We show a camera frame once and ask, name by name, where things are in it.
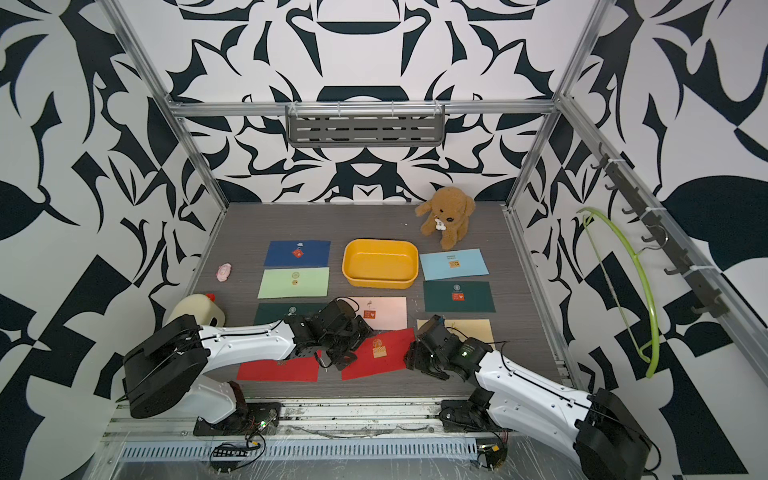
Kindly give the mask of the cream yellow envelope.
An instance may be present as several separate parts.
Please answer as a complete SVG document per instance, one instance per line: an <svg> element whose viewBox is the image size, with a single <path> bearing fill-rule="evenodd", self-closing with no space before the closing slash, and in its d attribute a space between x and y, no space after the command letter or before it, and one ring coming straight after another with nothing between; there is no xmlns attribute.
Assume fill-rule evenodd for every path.
<svg viewBox="0 0 768 480"><path fill-rule="evenodd" d="M494 344L489 319L445 319L445 328L462 340L476 338L488 344Z"/></svg>

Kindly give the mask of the pink envelope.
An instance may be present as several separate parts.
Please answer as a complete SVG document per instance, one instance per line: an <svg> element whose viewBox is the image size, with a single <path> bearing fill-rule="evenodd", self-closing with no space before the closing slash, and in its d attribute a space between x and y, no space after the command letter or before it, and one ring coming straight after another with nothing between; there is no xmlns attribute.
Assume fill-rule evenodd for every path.
<svg viewBox="0 0 768 480"><path fill-rule="evenodd" d="M407 327L407 299L405 297L352 297L343 298L365 322L378 331L396 331Z"/></svg>

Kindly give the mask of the red envelope with gold seal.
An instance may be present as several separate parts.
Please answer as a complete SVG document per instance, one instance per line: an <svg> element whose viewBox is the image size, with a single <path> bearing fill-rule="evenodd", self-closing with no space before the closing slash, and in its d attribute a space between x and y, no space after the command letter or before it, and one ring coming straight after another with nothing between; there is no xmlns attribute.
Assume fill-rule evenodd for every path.
<svg viewBox="0 0 768 480"><path fill-rule="evenodd" d="M415 340L412 328L387 331L367 339L355 352L357 359L341 372L343 381L406 369L405 357Z"/></svg>

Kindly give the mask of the yellow plastic storage box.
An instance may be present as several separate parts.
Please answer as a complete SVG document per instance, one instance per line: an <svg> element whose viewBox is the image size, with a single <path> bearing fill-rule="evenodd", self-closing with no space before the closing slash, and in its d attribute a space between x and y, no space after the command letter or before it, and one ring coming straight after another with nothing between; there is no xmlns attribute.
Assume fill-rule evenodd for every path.
<svg viewBox="0 0 768 480"><path fill-rule="evenodd" d="M356 239L345 248L342 273L354 287L408 289L419 276L419 251L402 240Z"/></svg>

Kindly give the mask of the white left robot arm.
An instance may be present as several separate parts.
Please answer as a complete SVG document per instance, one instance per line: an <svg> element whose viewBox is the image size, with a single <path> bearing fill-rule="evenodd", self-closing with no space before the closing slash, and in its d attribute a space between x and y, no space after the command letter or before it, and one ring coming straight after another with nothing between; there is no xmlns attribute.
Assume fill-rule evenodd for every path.
<svg viewBox="0 0 768 480"><path fill-rule="evenodd" d="M182 315L148 337L123 360L123 401L134 419L195 416L210 425L243 422L243 392L209 372L254 361L318 358L340 370L373 329L352 305L335 299L310 316L286 315L264 325L214 327Z"/></svg>

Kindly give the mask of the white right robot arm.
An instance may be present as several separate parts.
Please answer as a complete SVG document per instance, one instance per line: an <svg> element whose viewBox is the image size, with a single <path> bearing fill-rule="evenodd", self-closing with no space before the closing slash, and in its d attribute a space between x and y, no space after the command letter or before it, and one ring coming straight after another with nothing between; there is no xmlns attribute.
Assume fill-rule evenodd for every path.
<svg viewBox="0 0 768 480"><path fill-rule="evenodd" d="M507 358L501 344L467 337L435 315L404 357L410 370L473 386L463 401L445 401L440 421L466 432L519 432L577 463L589 479L639 479L654 443L624 403L600 388L570 388Z"/></svg>

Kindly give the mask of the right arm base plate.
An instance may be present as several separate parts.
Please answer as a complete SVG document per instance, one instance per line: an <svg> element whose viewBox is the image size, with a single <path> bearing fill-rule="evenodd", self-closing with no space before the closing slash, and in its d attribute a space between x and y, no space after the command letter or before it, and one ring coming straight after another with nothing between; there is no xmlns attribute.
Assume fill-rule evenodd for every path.
<svg viewBox="0 0 768 480"><path fill-rule="evenodd" d="M491 418L489 407L489 402L443 400L438 419L446 432L504 432L505 429Z"/></svg>

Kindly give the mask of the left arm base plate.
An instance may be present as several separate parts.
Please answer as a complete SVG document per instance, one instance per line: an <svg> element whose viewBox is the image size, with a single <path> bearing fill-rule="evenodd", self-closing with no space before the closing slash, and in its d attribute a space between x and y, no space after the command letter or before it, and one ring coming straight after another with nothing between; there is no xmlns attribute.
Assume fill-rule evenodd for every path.
<svg viewBox="0 0 768 480"><path fill-rule="evenodd" d="M279 425L282 410L280 402L247 403L219 423L210 424L199 417L193 429L196 437L243 436L251 432L269 430Z"/></svg>

